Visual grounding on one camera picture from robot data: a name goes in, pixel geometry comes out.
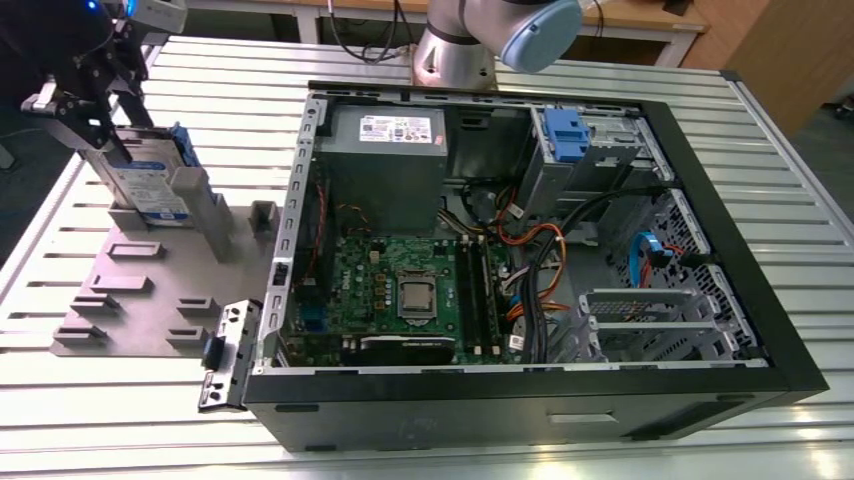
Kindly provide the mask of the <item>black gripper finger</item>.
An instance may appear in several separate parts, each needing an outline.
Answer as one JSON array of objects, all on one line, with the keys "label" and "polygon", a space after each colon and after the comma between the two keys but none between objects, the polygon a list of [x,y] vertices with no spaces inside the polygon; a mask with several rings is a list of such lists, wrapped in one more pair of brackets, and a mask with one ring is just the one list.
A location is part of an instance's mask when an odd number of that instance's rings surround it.
[{"label": "black gripper finger", "polygon": [[66,147],[99,153],[107,164],[129,164],[109,104],[109,77],[90,61],[57,70],[19,105],[19,110]]},{"label": "black gripper finger", "polygon": [[153,121],[144,106],[142,82],[148,68],[141,52],[141,40],[129,20],[107,21],[107,37],[98,48],[98,101],[110,108],[110,97],[133,127],[150,128]]}]

